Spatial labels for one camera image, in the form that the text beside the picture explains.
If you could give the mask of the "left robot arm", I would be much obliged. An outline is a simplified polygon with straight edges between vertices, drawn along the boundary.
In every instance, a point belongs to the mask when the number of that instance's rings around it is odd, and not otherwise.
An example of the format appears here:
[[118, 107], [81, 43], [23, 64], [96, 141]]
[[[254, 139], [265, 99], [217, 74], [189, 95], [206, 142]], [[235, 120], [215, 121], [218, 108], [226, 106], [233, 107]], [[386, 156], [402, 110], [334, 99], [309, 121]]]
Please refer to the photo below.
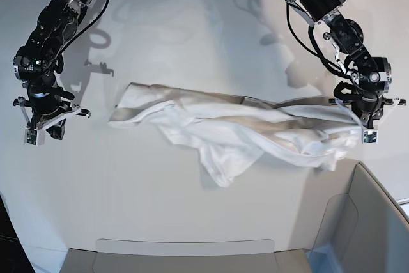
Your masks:
[[405, 105], [404, 99], [387, 99], [392, 69], [385, 57], [374, 57], [364, 46], [362, 28], [343, 17], [346, 0], [285, 0], [286, 9], [297, 12], [309, 25], [308, 48], [323, 66], [342, 81], [329, 102], [352, 113], [362, 127], [362, 142], [377, 143], [378, 125], [386, 105]]

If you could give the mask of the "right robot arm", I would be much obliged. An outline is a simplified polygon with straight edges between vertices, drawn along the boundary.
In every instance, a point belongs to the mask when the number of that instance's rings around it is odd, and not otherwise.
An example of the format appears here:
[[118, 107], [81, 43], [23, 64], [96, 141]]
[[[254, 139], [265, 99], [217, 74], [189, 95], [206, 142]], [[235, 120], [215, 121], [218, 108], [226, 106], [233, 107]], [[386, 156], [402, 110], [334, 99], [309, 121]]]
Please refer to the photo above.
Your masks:
[[47, 134], [61, 140], [67, 119], [91, 115], [89, 110], [72, 103], [74, 94], [64, 90], [56, 79], [63, 71], [63, 52], [80, 37], [78, 28], [91, 2], [51, 0], [41, 11], [26, 44], [14, 56], [15, 76], [27, 91], [27, 97], [13, 101], [26, 121], [26, 144], [40, 146]]

